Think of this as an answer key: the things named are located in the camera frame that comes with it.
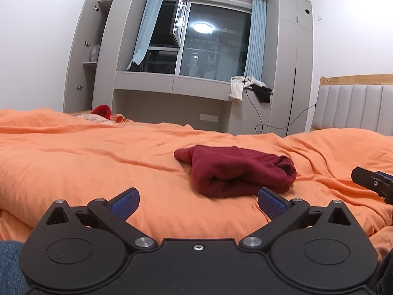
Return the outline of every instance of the window sill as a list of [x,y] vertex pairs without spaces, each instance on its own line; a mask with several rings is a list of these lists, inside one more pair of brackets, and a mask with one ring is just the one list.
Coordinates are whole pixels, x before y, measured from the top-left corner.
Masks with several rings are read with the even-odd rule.
[[173,93],[228,101],[231,84],[193,76],[117,71],[115,89]]

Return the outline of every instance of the headboard panel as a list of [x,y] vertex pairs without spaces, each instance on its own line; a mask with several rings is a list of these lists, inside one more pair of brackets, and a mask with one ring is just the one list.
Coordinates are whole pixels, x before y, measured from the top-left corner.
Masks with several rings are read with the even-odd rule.
[[393,74],[321,78],[313,129],[357,128],[393,135]]

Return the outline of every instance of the power cord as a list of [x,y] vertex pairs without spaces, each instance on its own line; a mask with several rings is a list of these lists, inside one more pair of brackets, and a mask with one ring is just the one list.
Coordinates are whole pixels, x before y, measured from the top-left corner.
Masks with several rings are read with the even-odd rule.
[[[248,98],[248,100],[250,101],[251,105],[254,107],[254,110],[257,112],[258,117],[259,117],[259,120],[261,121],[261,124],[257,124],[257,125],[255,126],[255,128],[254,128],[254,130],[255,130],[255,132],[256,132],[257,134],[261,134],[261,133],[263,132],[263,126],[271,127],[272,129],[275,129],[275,130],[283,130],[283,129],[287,129],[287,130],[288,130],[288,128],[289,128],[298,118],[300,118],[304,112],[308,111],[308,110],[311,109],[312,107],[316,107],[316,105],[314,104],[314,105],[311,105],[310,107],[306,108],[306,109],[305,109],[302,113],[300,113],[291,123],[288,123],[288,125],[285,126],[285,127],[274,127],[274,126],[271,126],[271,125],[269,125],[269,124],[263,124],[263,123],[262,123],[261,116],[259,115],[259,112],[258,112],[257,108],[255,107],[255,105],[251,102],[251,99],[250,99],[250,97],[248,96],[248,93],[247,93],[247,88],[245,88],[245,89],[246,89],[247,98]],[[259,126],[262,127],[262,129],[261,129],[260,132],[257,131],[257,128],[258,128]]]

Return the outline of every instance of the orange bedsheet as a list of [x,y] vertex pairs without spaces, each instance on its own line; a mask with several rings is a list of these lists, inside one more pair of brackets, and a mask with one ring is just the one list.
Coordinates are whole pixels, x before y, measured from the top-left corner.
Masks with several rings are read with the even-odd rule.
[[284,139],[231,136],[171,124],[102,125],[40,109],[0,111],[0,239],[26,240],[55,199],[86,205],[135,186],[139,209],[128,219],[164,237],[236,240],[268,222],[255,196],[209,199],[192,187],[190,167],[173,157],[196,144],[239,146],[290,157],[297,179],[284,197],[311,205],[345,201],[384,256],[393,247],[393,206],[351,182],[356,166],[393,174],[393,137],[360,129],[327,129]]

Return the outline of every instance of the white wall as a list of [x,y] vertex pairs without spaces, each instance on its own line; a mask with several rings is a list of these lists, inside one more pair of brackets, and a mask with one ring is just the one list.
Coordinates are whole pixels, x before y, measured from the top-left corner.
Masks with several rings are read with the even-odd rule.
[[84,0],[0,0],[0,109],[63,110]]
[[[393,0],[312,0],[312,12],[310,105],[317,100],[321,76],[393,73]],[[313,115],[312,109],[306,131]]]

